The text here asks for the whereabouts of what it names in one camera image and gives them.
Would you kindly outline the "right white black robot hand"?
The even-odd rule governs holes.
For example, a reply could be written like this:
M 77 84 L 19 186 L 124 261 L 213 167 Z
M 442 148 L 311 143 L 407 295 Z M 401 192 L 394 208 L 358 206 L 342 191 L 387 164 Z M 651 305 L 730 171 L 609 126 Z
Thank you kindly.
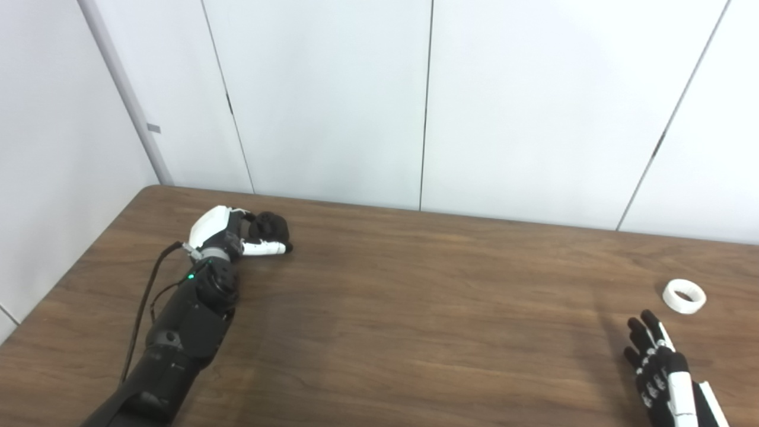
M 688 359 L 661 320 L 649 309 L 628 319 L 631 346 L 623 356 L 634 373 L 635 389 L 653 426 L 727 426 L 707 381 L 692 378 Z

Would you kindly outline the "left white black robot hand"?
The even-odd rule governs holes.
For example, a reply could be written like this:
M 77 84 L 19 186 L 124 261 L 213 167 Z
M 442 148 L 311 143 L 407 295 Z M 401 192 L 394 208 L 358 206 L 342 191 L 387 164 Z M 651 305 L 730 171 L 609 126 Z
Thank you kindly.
M 219 205 L 193 224 L 183 248 L 192 260 L 217 257 L 235 262 L 241 257 L 289 254 L 294 247 L 284 217 Z

